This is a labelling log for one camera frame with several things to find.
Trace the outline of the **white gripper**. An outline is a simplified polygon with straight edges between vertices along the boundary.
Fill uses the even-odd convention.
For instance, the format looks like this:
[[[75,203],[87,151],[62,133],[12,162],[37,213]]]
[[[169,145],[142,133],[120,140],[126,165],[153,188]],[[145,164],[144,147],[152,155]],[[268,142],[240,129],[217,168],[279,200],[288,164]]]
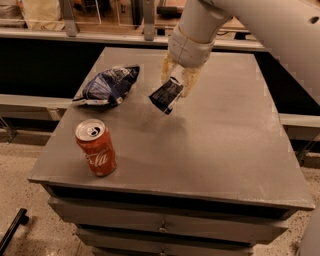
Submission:
[[[187,97],[198,81],[202,66],[209,58],[214,45],[214,39],[206,43],[196,42],[185,35],[176,26],[168,39],[168,52],[162,63],[161,82],[169,80],[177,63],[184,67],[182,70],[182,96]]]

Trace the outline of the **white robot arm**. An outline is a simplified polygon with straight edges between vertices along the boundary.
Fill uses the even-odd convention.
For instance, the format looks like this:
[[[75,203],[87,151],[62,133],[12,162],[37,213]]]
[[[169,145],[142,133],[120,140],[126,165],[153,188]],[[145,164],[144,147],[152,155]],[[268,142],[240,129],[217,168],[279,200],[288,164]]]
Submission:
[[[161,81],[182,66],[188,95],[219,29],[232,17],[320,104],[320,8],[307,0],[187,0],[168,39]]]

